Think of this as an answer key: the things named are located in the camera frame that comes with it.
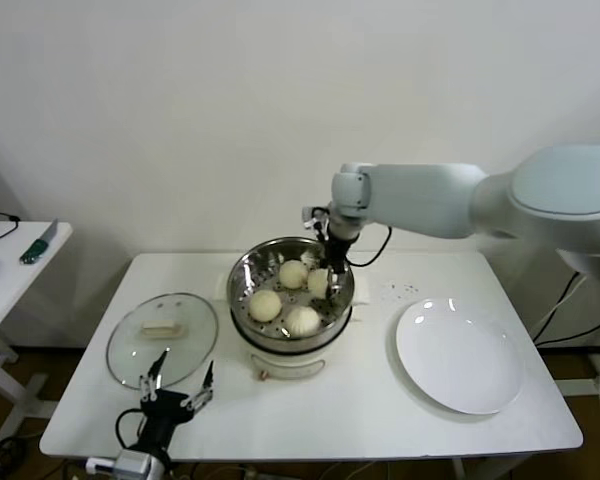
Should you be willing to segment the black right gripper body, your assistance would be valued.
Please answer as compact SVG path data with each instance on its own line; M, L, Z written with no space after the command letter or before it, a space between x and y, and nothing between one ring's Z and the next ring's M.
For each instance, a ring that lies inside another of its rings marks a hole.
M323 267L330 268L333 273L344 273L348 265L347 254L356 241L356 237L343 239L328 231L324 242Z

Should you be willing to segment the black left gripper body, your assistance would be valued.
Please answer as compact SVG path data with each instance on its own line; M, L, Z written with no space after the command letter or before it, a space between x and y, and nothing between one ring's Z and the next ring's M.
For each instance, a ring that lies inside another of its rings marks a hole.
M187 396L172 391L158 391L156 400L141 402L145 423L138 438L142 451L167 451L176 428L194 417Z

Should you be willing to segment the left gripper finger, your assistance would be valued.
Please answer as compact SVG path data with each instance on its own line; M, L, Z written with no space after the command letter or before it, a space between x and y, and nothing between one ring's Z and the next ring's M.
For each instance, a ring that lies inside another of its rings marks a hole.
M167 355L168 350L165 349L152 363L148 372L139 377L139 387L142 402L155 402L158 399L158 391L162 386L161 370Z
M206 371L200 390L187 396L180 402L186 410L201 410L213 399L214 362L211 361Z

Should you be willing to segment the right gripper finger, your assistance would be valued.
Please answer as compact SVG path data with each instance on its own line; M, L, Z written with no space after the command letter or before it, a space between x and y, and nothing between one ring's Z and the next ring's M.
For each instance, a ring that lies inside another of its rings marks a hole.
M347 277L345 274L335 273L332 269L326 269L324 282L324 298L331 300L345 289Z

